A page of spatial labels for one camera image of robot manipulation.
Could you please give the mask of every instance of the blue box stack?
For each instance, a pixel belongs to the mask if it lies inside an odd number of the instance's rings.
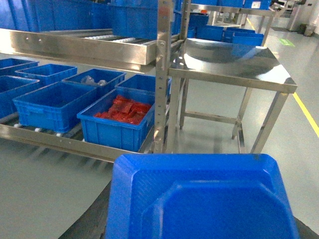
[[[229,43],[233,42],[233,36],[234,36],[235,32],[255,33],[254,30],[228,27],[224,33],[224,41],[229,42]]]
[[[191,0],[192,4],[217,5],[218,0]]]
[[[224,28],[221,26],[203,26],[197,28],[197,38],[222,41]]]
[[[0,76],[16,75],[15,71],[38,65],[38,61],[27,61],[15,58],[0,60]]]
[[[122,155],[106,239],[299,239],[276,161],[258,154]]]
[[[152,105],[139,125],[93,117],[108,111],[117,95]],[[113,90],[78,114],[86,142],[137,152],[154,125],[155,97],[145,93],[132,94]]]
[[[261,46],[263,43],[263,39],[263,34],[235,32],[233,36],[233,43],[251,46]]]
[[[113,34],[124,37],[157,39],[157,0],[112,0]],[[180,28],[179,11],[174,11],[172,33],[177,34]]]
[[[76,75],[78,68],[75,66],[65,66],[56,64],[47,64],[18,70],[15,73],[18,76],[38,79],[43,85],[50,85],[62,81],[70,76]]]
[[[243,0],[218,0],[219,6],[243,7]]]
[[[21,125],[66,133],[80,122],[76,114],[96,100],[97,88],[57,82],[13,100]]]
[[[76,76],[71,76],[67,79],[64,79],[63,82],[83,84],[81,81],[86,76],[90,76],[94,79],[95,83],[98,83],[101,80],[105,80],[107,84],[105,86],[97,86],[98,88],[98,97],[102,97],[110,91],[114,90],[115,86],[125,79],[126,73],[120,71],[110,71],[110,70],[100,70],[100,69],[91,69],[85,71]]]
[[[244,8],[268,10],[271,0],[245,0]]]
[[[39,80],[16,76],[0,76],[0,118],[16,112],[13,99],[41,87]]]
[[[112,11],[88,0],[0,0],[0,28],[54,31],[111,28]]]

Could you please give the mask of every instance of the white wall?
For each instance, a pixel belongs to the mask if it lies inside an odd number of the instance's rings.
[[[309,23],[317,26],[315,33],[319,34],[319,0],[312,11]]]

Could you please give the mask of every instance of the stainless steel table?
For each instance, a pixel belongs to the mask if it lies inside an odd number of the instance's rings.
[[[183,88],[180,128],[185,117],[234,124],[232,138],[238,136],[239,152],[245,153],[242,120],[252,89],[275,91],[276,95],[259,131],[251,153],[260,153],[289,94],[297,85],[285,68],[266,47],[246,46],[200,39],[187,39],[169,69],[173,77],[167,152],[172,152],[179,95]],[[237,118],[186,111],[189,79],[246,87]]]

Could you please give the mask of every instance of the clear plastic item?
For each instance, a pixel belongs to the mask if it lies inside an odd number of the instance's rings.
[[[97,86],[97,83],[95,83],[94,79],[91,76],[83,77],[81,83],[89,86]]]
[[[107,82],[105,80],[100,80],[98,86],[106,86]]]

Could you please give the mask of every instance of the trash can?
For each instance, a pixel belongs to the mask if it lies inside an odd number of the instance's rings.
[[[304,32],[304,36],[312,36],[313,32],[315,31],[316,26],[307,25],[306,30]]]

